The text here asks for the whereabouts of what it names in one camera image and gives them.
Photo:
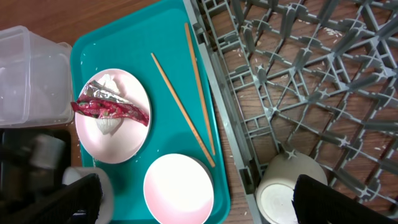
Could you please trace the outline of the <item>small pink bowl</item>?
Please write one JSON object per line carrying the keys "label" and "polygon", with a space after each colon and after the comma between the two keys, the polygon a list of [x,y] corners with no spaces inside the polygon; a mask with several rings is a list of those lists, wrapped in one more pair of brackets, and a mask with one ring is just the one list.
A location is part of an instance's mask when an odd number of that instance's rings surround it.
{"label": "small pink bowl", "polygon": [[183,154],[156,159],[145,174],[143,193],[159,223],[203,224],[215,203],[210,171],[198,159]]}

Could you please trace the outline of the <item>white plastic wrap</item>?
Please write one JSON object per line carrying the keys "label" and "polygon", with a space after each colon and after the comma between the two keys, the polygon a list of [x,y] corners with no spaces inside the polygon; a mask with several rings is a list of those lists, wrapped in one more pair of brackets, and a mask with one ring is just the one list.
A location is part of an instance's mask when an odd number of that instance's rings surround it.
{"label": "white plastic wrap", "polygon": [[[120,94],[119,88],[116,82],[113,80],[109,74],[105,74],[102,78],[98,80],[100,85],[114,91],[116,94]],[[95,119],[95,123],[102,134],[112,133],[122,122],[121,118],[116,119]]]}

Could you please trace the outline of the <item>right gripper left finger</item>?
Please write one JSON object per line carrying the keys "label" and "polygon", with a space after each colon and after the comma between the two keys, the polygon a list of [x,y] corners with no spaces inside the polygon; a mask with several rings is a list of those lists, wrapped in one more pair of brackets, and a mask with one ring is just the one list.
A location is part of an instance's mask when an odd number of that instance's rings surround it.
{"label": "right gripper left finger", "polygon": [[79,205],[76,187],[60,185],[54,189],[31,192],[22,199],[1,201],[1,223],[46,224],[88,223],[76,216]]}

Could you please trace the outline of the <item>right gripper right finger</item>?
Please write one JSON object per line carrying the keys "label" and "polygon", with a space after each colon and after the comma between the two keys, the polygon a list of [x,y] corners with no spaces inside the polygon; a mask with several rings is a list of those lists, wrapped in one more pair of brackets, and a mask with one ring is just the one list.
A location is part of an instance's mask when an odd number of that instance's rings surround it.
{"label": "right gripper right finger", "polygon": [[297,179],[292,205],[299,224],[397,224],[305,174]]}

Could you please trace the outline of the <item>white cup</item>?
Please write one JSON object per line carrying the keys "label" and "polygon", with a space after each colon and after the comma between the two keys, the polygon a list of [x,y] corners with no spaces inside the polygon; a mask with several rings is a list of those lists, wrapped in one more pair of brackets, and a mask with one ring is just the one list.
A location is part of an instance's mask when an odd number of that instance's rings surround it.
{"label": "white cup", "polygon": [[258,209],[269,223],[298,222],[292,201],[294,188],[301,174],[327,184],[327,177],[321,166],[305,154],[279,154],[270,161],[256,190]]}

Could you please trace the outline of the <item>grey bowl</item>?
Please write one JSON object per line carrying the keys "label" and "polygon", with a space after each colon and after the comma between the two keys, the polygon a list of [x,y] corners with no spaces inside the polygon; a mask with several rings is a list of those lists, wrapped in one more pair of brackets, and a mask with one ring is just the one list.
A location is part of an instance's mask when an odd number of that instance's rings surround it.
{"label": "grey bowl", "polygon": [[79,208],[76,216],[88,223],[110,223],[114,213],[114,192],[104,170],[93,167],[68,167],[62,184],[77,188]]}

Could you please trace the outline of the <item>red foil snack wrapper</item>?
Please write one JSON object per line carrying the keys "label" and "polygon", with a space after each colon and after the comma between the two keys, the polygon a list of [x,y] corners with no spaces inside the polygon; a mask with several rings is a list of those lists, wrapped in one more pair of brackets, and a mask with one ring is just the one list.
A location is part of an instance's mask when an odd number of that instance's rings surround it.
{"label": "red foil snack wrapper", "polygon": [[128,118],[144,126],[149,125],[149,115],[144,110],[95,80],[85,85],[71,106],[74,112],[91,118]]}

